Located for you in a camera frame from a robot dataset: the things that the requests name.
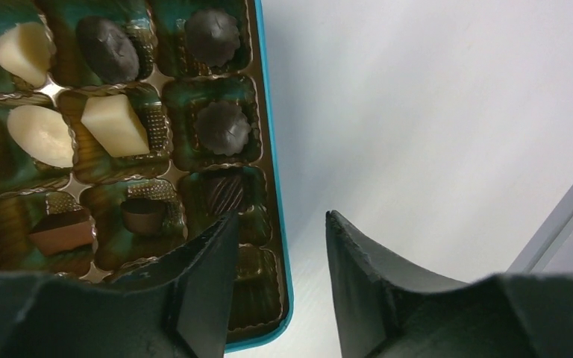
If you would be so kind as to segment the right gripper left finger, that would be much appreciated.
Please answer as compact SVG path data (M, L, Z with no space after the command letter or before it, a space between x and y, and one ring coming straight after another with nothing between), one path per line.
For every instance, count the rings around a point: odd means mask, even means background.
M239 219L106 284L0 273L0 357L222 357Z

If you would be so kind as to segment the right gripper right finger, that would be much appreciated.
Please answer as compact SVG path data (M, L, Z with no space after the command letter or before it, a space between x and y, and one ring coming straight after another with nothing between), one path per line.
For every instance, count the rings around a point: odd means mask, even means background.
M573 274L492 274L464 283L325 217L344 357L573 357Z

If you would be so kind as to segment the teal chocolate box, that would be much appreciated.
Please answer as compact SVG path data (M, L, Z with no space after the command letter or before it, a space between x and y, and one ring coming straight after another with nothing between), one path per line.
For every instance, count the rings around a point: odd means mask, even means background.
M0 1L0 273L110 283L239 219L225 354L292 312L259 1ZM111 157L81 123L125 94L150 153ZM72 168L23 151L22 105L57 111Z

